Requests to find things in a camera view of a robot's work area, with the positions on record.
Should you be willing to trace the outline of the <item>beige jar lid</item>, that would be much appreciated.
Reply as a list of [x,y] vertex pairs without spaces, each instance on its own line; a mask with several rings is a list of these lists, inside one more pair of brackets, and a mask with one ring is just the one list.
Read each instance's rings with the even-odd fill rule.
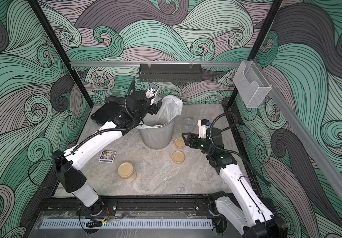
[[174,140],[174,146],[176,148],[184,148],[185,147],[185,142],[184,142],[184,139],[182,137],[177,137],[175,140]]
[[175,164],[182,164],[185,161],[185,155],[181,151],[175,151],[172,153],[172,161]]

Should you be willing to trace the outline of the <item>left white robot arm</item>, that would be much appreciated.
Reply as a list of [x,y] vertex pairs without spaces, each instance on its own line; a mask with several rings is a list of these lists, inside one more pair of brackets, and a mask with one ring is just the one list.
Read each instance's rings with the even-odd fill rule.
[[76,146],[53,153],[55,175],[67,193],[73,194],[93,216],[102,211],[103,201],[81,172],[83,166],[110,143],[137,127],[147,114],[154,115],[162,105],[158,90],[129,92],[124,105],[107,101],[92,118],[103,126]]

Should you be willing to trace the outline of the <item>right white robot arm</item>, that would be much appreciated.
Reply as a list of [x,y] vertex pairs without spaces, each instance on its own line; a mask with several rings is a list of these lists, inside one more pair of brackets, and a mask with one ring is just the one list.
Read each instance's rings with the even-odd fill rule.
[[230,188],[236,201],[226,195],[214,199],[216,211],[223,215],[243,238],[285,238],[285,221],[272,213],[256,195],[237,161],[222,144],[222,132],[203,127],[198,134],[182,133],[186,146],[199,149]]

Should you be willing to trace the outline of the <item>jar with beige lid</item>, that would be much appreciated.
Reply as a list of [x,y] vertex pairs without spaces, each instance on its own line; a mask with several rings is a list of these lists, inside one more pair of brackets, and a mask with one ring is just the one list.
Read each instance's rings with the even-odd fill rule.
[[135,171],[134,166],[129,162],[122,163],[118,167],[118,175],[129,183],[135,181],[137,177],[137,173]]

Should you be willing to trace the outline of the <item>clear plastic rice jar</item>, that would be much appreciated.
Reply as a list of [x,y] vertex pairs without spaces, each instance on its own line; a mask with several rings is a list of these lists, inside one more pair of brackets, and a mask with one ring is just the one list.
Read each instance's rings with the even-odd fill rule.
[[186,129],[191,128],[191,127],[193,127],[195,125],[194,119],[191,118],[191,117],[185,117],[183,119],[183,123],[184,123],[184,127]]

